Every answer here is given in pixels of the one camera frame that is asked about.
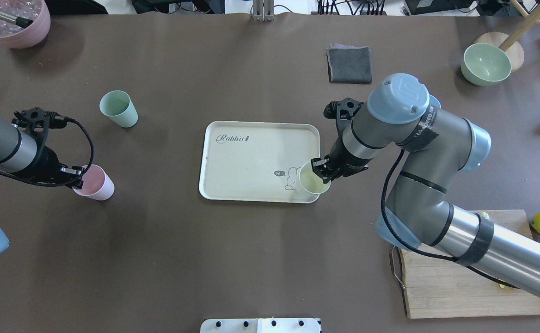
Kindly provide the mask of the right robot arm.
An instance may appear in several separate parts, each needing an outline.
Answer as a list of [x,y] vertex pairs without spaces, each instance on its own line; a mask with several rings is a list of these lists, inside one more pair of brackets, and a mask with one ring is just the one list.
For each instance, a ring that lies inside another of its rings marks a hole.
[[325,108],[324,116],[336,119],[338,139],[327,156],[312,160],[313,172],[324,183],[351,176],[395,143],[408,156],[382,196],[382,238],[414,252],[429,245],[445,253],[443,260],[540,297],[540,244],[445,201],[456,173],[487,158],[487,131],[431,103],[411,74],[391,74],[351,108]]

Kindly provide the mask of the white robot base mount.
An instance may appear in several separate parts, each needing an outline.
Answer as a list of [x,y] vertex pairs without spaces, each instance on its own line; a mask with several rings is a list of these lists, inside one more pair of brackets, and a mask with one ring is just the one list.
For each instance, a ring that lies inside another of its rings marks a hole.
[[201,333],[321,333],[316,318],[232,318],[204,320]]

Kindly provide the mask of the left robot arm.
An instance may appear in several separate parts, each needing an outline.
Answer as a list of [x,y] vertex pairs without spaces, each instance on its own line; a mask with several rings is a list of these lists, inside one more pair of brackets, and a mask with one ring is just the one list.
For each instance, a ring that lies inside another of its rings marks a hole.
[[32,108],[14,113],[12,122],[0,118],[0,175],[39,187],[82,188],[85,166],[61,164],[46,146],[50,129],[63,129],[75,119]]

